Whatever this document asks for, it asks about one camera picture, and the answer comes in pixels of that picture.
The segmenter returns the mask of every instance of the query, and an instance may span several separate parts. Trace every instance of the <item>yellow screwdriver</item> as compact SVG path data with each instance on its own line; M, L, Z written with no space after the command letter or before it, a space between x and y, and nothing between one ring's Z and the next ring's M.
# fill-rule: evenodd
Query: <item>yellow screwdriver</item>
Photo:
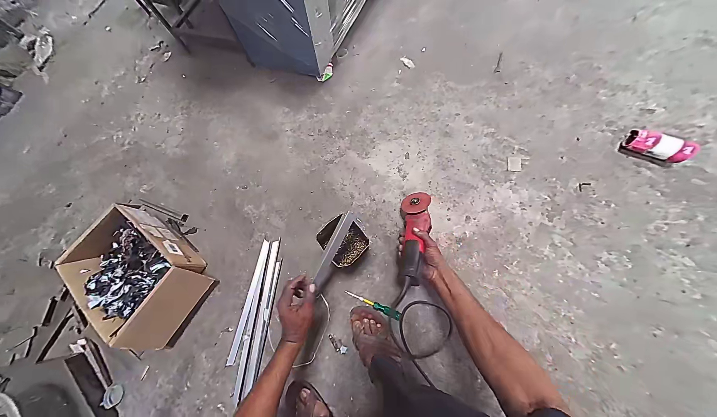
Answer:
M399 312L399 311L397 311L397 310L395 310L395 309L392 309L392 308L390 308L390 307L388 307L388 306L385 306L385 305L383 305L383 304L377 303L377 302L375 302L375 301L367 300L367 299L363 298L363 297L360 296L360 295L354 294L353 292L348 292L348 291L345 291L345 292L346 292L346 294L350 295L351 297L357 298L357 299L363 301L364 303L369 304L373 309L375 309L375 310L378 311L378 312L381 312L381 313L384 314L385 316L387 316L387 317L389 317L389 318L393 318L393 319L395 319L395 320L397 320L397 321L400 320L400 316L401 316L401 315L400 315L400 312Z

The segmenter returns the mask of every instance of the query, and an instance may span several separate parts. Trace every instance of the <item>grinding disc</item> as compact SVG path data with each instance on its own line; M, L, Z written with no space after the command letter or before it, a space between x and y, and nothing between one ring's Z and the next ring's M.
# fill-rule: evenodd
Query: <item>grinding disc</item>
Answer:
M428 205L430 205L430 195L422 192L412 193L402 200L400 210L407 214L418 214L428 210Z

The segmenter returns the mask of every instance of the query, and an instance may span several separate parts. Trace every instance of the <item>angle grinder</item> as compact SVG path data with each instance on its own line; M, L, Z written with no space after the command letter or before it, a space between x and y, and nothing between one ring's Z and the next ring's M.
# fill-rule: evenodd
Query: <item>angle grinder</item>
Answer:
M399 276L408 279L411 286L419 286L423 273L425 243L415 235L413 229L430 232L430 195L418 192L405 197L400 204L400 213L405 222L405 242L402 246Z

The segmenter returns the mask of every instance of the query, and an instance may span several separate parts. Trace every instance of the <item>wire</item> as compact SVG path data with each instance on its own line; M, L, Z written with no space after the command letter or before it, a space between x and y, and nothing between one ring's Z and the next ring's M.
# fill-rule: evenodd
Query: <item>wire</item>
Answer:
M317 342L317 346L315 347L315 352L313 353L312 358L308 362L305 362L304 364L294 365L292 368L298 368L300 366L306 366L309 364L312 364L315 361L315 357L317 356L317 351L320 349L320 344L322 343L322 339L325 338L325 332L327 330L327 325L330 324L330 306L327 303L327 300L323 296L323 294L320 294L320 298L322 298L322 302L325 303L325 308L327 310L327 320L325 321L325 327L322 329L322 336L320 336L320 340ZM268 344L271 346L271 351L276 352L276 348L273 346L273 342L271 341L271 327L266 332L266 337L268 338Z
M315 357L317 356L317 351L320 349L320 344L322 344L322 339L325 338L325 332L327 331L327 326L330 324L330 306L327 304L327 300L325 299L325 296L323 294L320 294L320 298L322 298L322 302L325 303L325 308L327 310L327 320L325 321L325 327L322 328L322 336L320 336L320 340L317 342L317 346L315 346L315 352L313 352L312 358L305 362L304 364L294 365L292 368L298 368L299 366L306 366L309 364L312 364L313 361L315 361Z
M405 277L405 282L404 282L404 285L402 286L402 290L400 291L399 295L397 295L397 298L395 298L395 300L392 302L392 305L390 306L392 309L397 309L397 306L400 304L402 299L408 293L409 285L410 285L409 277ZM414 306L435 307L435 308L441 310L446 315L446 319L448 320L448 323L449 323L449 331L446 334L446 337L444 338L444 340L441 342L441 344L437 348L430 350L428 353L423 353L421 355L413 354L413 352L409 349L408 341L405 340L405 336L404 336L405 313L408 312L410 307L414 307ZM399 330L400 331L400 339L402 340L402 346L405 349L406 356L413 363L413 365L415 365L415 367L418 369L418 372L420 373L420 375L422 375L423 379L425 379L425 381L428 383L428 385L432 386L433 388L436 388L436 385L434 385L433 382L430 381L430 378L428 378L428 375L420 367L420 365L418 364L418 361L416 359L429 358L430 356L436 355L438 352L441 352L441 349L443 349L443 347L446 345L446 342L448 342L448 340L451 338L451 334L453 332L453 321L451 320L451 315L449 314L448 311L446 311L445 308L443 308L437 304L431 303L426 300L416 300L416 301L411 302L410 304L405 306L405 308L402 309L402 312L400 313L399 329L400 329ZM399 343L397 343L397 337L395 336L394 330L392 329L391 325L390 325L390 336L392 337L392 340L394 340L395 344L399 346Z

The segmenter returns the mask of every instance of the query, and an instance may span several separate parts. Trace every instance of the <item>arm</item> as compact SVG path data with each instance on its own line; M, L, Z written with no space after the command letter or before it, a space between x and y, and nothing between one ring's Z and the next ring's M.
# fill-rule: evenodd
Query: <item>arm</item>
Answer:
M276 415L284 384L301 348L301 344L279 342L266 369L235 412L235 417Z
M569 412L556 386L533 357L482 308L444 260L428 233L414 231L426 245L426 278L449 309L459 335L508 417L541 408Z
M304 298L293 303L298 293L304 294ZM276 304L281 321L279 346L233 417L276 415L284 384L312 324L314 304L315 285L309 283L306 275L289 280Z

